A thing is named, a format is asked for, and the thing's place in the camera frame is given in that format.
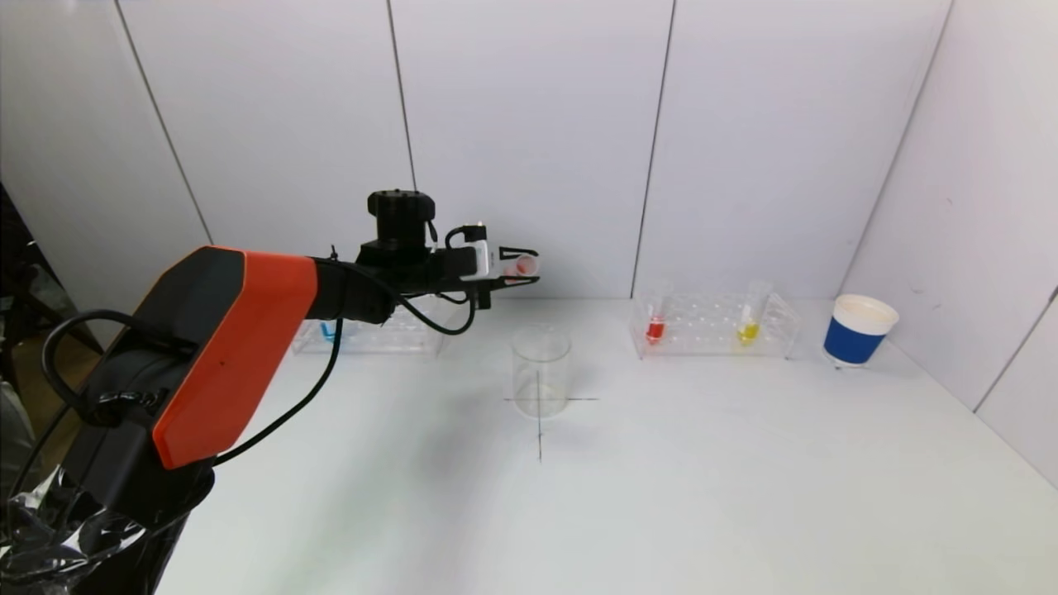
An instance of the black line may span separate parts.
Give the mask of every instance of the black line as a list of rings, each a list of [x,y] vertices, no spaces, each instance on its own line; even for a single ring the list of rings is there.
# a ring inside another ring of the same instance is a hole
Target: black line
[[[187,174],[184,173],[184,164],[180,162],[180,156],[177,155],[177,147],[172,145],[172,137],[169,136],[169,128],[165,125],[165,120],[162,119],[162,110],[158,109],[158,101],[154,98],[154,91],[150,88],[150,83],[147,80],[147,73],[143,70],[143,62],[140,61],[140,52],[135,49],[135,43],[132,42],[132,34],[129,33],[129,23],[125,20],[125,12],[122,11],[122,3],[118,0],[114,0],[114,7],[117,10],[117,18],[122,21],[122,29],[125,30],[125,38],[129,41],[129,48],[132,49],[132,58],[135,59],[135,66],[140,70],[140,76],[143,78],[143,86],[147,88],[147,96],[150,97],[150,105],[154,107],[154,115],[158,116],[159,124],[162,125],[162,133],[165,134],[165,142],[169,145],[169,150],[172,151],[172,159],[177,162],[177,169],[180,172],[180,178],[184,181],[184,187],[187,188],[187,194],[191,197],[191,204],[195,205],[195,212],[198,213],[199,222],[202,223],[202,230],[205,232],[205,238],[213,244],[213,234],[209,233],[209,226],[205,224],[205,217],[202,216],[202,210],[198,205],[198,199],[195,198],[195,193],[191,191],[191,184],[187,181]]]
[[[504,400],[505,400],[505,401],[519,401],[519,402],[521,402],[521,401],[532,401],[532,400],[534,400],[534,399],[519,399],[519,398],[513,398],[513,399],[512,399],[512,398],[505,398]],[[587,399],[585,399],[585,398],[576,398],[576,397],[571,397],[571,398],[568,398],[568,399],[563,399],[563,398],[554,398],[554,399],[539,399],[539,398],[537,398],[537,399],[535,399],[535,400],[537,400],[537,401],[539,401],[539,400],[545,400],[545,401],[598,401],[598,400],[600,400],[600,399],[599,399],[599,398],[587,398]]]
[[[544,430],[540,421],[540,371],[536,371],[536,457],[542,464],[544,463]]]
[[[664,61],[661,65],[661,88],[658,90],[658,110],[654,114],[654,138],[651,140],[651,160],[646,164],[646,187],[643,190],[643,212],[639,215],[639,239],[636,240],[636,264],[632,267],[632,289],[628,298],[636,294],[636,273],[639,272],[639,253],[643,249],[643,227],[646,224],[646,199],[651,195],[651,174],[654,172],[654,151],[658,146],[658,124],[661,122],[661,100],[664,98],[664,77],[669,72],[669,51],[672,49],[672,26],[676,22],[676,0],[672,0],[669,15],[669,38],[664,42]]]
[[[1006,363],[1003,364],[1003,369],[1000,371],[999,376],[997,376],[996,379],[992,380],[992,383],[988,386],[988,390],[985,391],[985,396],[981,397],[981,400],[978,402],[978,405],[973,408],[973,413],[977,413],[981,409],[981,405],[985,404],[985,401],[988,400],[988,397],[991,396],[992,391],[996,390],[996,385],[999,384],[999,381],[1003,379],[1004,375],[1006,375],[1006,371],[1010,368],[1010,364],[1014,363],[1014,360],[1018,359],[1018,354],[1020,354],[1021,350],[1025,348],[1025,343],[1028,343],[1028,338],[1033,336],[1033,332],[1036,332],[1036,327],[1040,326],[1040,322],[1042,322],[1043,317],[1047,314],[1047,310],[1050,310],[1052,307],[1056,307],[1054,306],[1055,303],[1054,298],[1055,296],[1052,295],[1051,299],[1047,300],[1047,303],[1043,305],[1043,309],[1040,310],[1040,314],[1036,317],[1036,321],[1033,323],[1033,326],[1028,329],[1028,332],[1025,333],[1025,337],[1022,338],[1021,343],[1018,343],[1018,348],[1015,349],[1014,354],[1010,355],[1010,359],[1006,360]]]
[[[918,94],[915,95],[915,101],[911,105],[911,113],[908,114],[908,121],[904,124],[904,132],[900,133],[900,141],[896,143],[896,151],[893,152],[893,160],[889,162],[889,170],[886,172],[886,177],[881,180],[881,187],[878,188],[878,196],[875,197],[874,205],[871,206],[871,214],[867,216],[867,221],[863,223],[863,229],[860,231],[859,244],[856,245],[856,250],[853,251],[853,257],[849,260],[849,268],[845,269],[845,274],[841,277],[841,284],[838,285],[838,293],[841,293],[845,288],[845,284],[849,283],[849,276],[852,275],[853,267],[856,266],[856,259],[863,250],[863,242],[867,240],[868,231],[871,229],[871,223],[874,222],[874,217],[878,213],[878,205],[881,204],[881,199],[886,196],[886,190],[889,187],[889,181],[893,177],[893,172],[896,170],[896,162],[900,158],[900,152],[904,150],[904,143],[908,139],[908,131],[911,130],[911,125],[915,120],[915,115],[918,113],[918,102],[922,101],[923,93],[926,92],[926,85],[929,84],[929,77],[933,74],[933,62],[936,60],[937,52],[941,51],[941,43],[944,42],[944,34],[948,31],[948,19],[951,17],[951,11],[954,5],[954,2],[948,4],[948,12],[945,13],[944,22],[941,23],[941,33],[936,36],[936,46],[933,47],[933,55],[929,58],[929,65],[926,66],[926,74],[923,76],[922,86],[918,87]]]
[[[407,127],[407,106],[404,105],[404,77],[400,72],[400,56],[397,54],[397,28],[394,25],[394,6],[386,0],[386,12],[389,14],[389,38],[394,42],[394,64],[397,65],[397,90],[400,92],[400,112],[404,118],[404,141],[407,143],[407,164],[412,167],[412,190],[419,190],[415,178],[415,158],[412,156],[412,130]]]

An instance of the white wall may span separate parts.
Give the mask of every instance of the white wall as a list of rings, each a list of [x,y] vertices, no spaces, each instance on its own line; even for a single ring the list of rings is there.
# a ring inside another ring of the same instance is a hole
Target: white wall
[[[1058,284],[1058,3],[957,0],[843,287],[975,407]]]
[[[208,242],[110,2],[0,2],[0,179],[81,309]]]
[[[412,187],[386,1],[121,5],[214,241],[354,258]]]
[[[1058,487],[1058,306],[1054,303],[978,415]]]
[[[678,2],[637,283],[834,296],[948,6]]]
[[[419,190],[440,228],[542,252],[517,295],[628,295],[671,10],[393,0]]]

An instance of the red liquid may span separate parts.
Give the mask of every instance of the red liquid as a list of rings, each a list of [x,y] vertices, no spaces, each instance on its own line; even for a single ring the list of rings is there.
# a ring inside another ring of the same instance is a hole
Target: red liquid
[[[651,324],[646,327],[646,342],[657,345],[664,335],[664,319],[661,317],[651,318]]]

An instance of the yellow liquid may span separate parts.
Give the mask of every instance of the yellow liquid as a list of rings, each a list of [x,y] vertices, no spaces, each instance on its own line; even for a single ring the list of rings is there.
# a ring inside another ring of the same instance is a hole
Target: yellow liquid
[[[761,325],[754,323],[747,324],[738,329],[738,341],[743,346],[748,347],[753,344],[753,340],[756,339],[756,333],[760,332]]]

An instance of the wooden floor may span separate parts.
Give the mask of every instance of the wooden floor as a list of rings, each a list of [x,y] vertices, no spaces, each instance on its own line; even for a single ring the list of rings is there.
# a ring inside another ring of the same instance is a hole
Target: wooden floor
[[[28,339],[16,345],[12,351],[19,397],[22,399],[22,405],[30,417],[35,436],[40,435],[40,432],[62,404],[40,372],[40,347],[44,337],[45,335],[40,335]],[[71,386],[76,386],[88,377],[98,360],[97,354],[77,341],[67,338],[59,345],[56,364],[62,378]],[[68,413],[48,444],[44,445],[41,451],[41,470],[45,475],[52,468],[61,463],[77,434],[78,428],[80,428],[80,420],[73,413]]]

